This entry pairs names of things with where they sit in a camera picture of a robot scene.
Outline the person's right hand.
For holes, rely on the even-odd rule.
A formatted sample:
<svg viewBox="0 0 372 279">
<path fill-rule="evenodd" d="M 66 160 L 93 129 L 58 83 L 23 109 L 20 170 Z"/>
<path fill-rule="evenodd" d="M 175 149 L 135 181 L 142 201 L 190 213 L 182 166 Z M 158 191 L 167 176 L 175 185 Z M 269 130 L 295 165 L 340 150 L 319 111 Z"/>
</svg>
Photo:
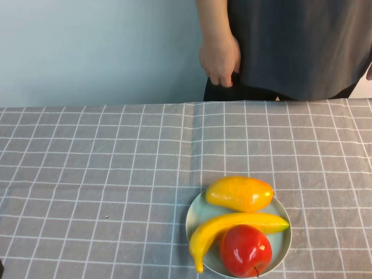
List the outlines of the person's right hand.
<svg viewBox="0 0 372 279">
<path fill-rule="evenodd" d="M 199 60 L 212 84 L 232 87 L 232 75 L 239 72 L 241 61 L 236 38 L 230 32 L 203 37 Z"/>
</svg>

